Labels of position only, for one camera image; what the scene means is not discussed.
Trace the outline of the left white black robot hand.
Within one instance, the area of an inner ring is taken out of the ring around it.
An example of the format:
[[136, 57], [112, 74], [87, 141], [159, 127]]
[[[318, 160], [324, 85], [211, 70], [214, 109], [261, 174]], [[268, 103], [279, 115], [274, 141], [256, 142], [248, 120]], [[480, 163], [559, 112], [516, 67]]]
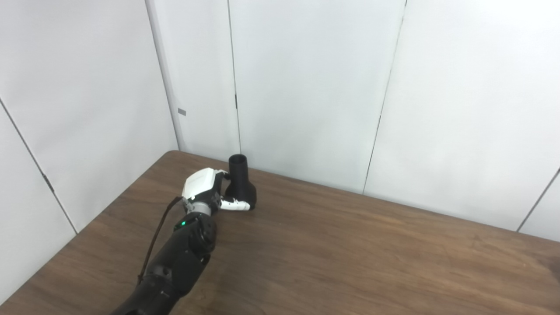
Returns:
[[250, 211], [256, 207], [256, 187], [247, 170], [205, 168], [186, 179], [182, 200], [187, 214], [212, 217], [220, 210]]

